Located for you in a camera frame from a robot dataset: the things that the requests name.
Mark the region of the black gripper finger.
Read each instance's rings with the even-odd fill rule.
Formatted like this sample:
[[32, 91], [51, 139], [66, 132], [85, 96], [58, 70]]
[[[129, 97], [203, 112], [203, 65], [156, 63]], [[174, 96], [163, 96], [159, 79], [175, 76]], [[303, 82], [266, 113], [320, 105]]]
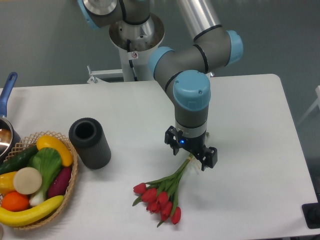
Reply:
[[177, 130], [172, 125], [165, 132], [164, 143], [170, 146], [174, 155], [177, 155], [182, 148], [182, 134], [181, 130]]
[[215, 147], [206, 147], [204, 145], [195, 152], [194, 156], [200, 161], [202, 171], [206, 168], [212, 169], [218, 162], [218, 150]]

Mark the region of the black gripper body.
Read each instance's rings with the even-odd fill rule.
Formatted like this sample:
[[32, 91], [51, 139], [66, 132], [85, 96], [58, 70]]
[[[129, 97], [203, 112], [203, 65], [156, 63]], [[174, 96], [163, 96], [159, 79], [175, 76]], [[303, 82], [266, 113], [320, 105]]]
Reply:
[[197, 137], [186, 137], [183, 135], [182, 130], [175, 130], [175, 145], [174, 145], [174, 155], [177, 155], [179, 149], [184, 149], [187, 152], [193, 154], [196, 158], [203, 158], [206, 153], [205, 140], [207, 132], [204, 131], [201, 135]]

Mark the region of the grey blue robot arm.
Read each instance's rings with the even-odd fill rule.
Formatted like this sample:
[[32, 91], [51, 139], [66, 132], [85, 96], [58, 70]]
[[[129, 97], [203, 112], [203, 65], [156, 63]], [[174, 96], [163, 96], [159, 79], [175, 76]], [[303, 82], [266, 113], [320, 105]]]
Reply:
[[177, 52], [161, 46], [165, 29], [148, 0], [80, 0], [80, 10], [93, 29], [109, 28], [121, 69], [91, 71], [92, 79], [121, 77], [126, 82], [155, 80], [174, 105], [175, 125], [164, 141], [174, 153], [184, 149], [213, 168], [218, 151], [205, 145], [211, 84], [208, 73], [238, 61], [241, 37], [225, 30], [207, 0], [180, 0], [178, 6], [193, 45]]

